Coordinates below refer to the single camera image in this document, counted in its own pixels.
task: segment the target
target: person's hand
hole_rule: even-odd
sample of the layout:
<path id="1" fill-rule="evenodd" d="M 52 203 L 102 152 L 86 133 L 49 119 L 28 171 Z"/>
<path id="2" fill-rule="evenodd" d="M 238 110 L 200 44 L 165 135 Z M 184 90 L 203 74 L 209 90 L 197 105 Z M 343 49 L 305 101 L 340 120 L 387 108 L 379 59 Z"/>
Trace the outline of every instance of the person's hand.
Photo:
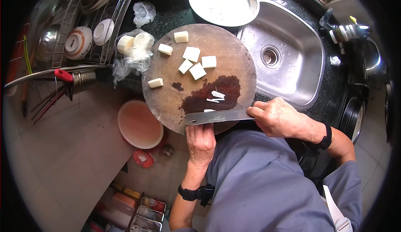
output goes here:
<path id="1" fill-rule="evenodd" d="M 207 168 L 213 159 L 216 139 L 213 124 L 188 125 L 185 129 L 189 148 L 189 161 L 195 166 Z"/>
<path id="2" fill-rule="evenodd" d="M 269 137 L 294 137 L 305 139 L 305 129 L 311 128 L 312 119 L 299 113 L 281 97 L 266 103 L 257 101 L 247 113 L 255 117 L 259 128 Z"/>

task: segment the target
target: sink drain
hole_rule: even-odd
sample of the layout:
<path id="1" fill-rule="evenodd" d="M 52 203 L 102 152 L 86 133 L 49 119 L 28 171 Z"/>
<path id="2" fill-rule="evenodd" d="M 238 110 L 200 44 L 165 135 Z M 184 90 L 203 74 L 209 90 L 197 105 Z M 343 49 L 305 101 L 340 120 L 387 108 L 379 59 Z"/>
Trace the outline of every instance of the sink drain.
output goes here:
<path id="1" fill-rule="evenodd" d="M 272 45 L 264 46 L 260 56 L 263 64 L 270 69 L 275 69 L 280 65 L 280 52 Z"/>

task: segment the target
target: gray shirt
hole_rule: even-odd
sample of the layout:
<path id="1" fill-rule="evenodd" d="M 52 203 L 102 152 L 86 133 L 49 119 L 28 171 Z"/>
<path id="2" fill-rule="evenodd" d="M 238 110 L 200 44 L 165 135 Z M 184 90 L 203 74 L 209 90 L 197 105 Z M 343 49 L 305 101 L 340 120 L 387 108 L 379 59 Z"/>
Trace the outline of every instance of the gray shirt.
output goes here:
<path id="1" fill-rule="evenodd" d="M 206 177 L 216 187 L 206 231 L 335 231 L 327 206 L 283 138 L 234 131 L 218 142 Z M 355 162 L 341 165 L 323 184 L 356 231 L 362 194 Z"/>

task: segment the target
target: cutting board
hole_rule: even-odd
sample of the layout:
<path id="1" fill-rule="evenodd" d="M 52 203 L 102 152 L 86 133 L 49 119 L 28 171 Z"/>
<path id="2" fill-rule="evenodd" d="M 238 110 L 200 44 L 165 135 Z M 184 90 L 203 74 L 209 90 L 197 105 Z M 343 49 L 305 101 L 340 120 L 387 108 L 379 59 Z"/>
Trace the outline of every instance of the cutting board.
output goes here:
<path id="1" fill-rule="evenodd" d="M 187 43 L 176 43 L 174 33 L 188 31 Z M 158 51 L 163 43 L 173 47 L 171 56 Z M 178 68 L 183 63 L 186 47 L 200 49 L 201 57 L 215 55 L 216 68 L 206 68 L 207 74 L 194 80 L 187 71 Z M 245 109 L 252 104 L 256 89 L 256 71 L 251 55 L 243 43 L 227 30 L 209 24 L 190 24 L 163 36 L 152 48 L 149 69 L 142 77 L 143 96 L 154 116 L 169 129 L 185 134 L 185 114 L 204 109 Z M 163 86 L 150 88 L 148 81 L 163 78 Z M 225 94 L 219 103 L 206 101 L 216 98 L 215 90 Z M 237 121 L 214 124 L 216 134 L 234 126 Z"/>

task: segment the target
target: knife blade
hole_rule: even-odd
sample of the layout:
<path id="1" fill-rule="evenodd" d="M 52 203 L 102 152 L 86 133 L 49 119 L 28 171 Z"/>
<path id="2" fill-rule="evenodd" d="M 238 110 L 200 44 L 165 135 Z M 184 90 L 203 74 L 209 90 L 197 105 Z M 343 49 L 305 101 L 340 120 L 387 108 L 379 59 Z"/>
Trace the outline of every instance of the knife blade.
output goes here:
<path id="1" fill-rule="evenodd" d="M 223 121 L 252 120 L 254 117 L 247 114 L 246 109 L 229 109 L 210 112 L 198 112 L 185 115 L 187 125 L 211 124 Z"/>

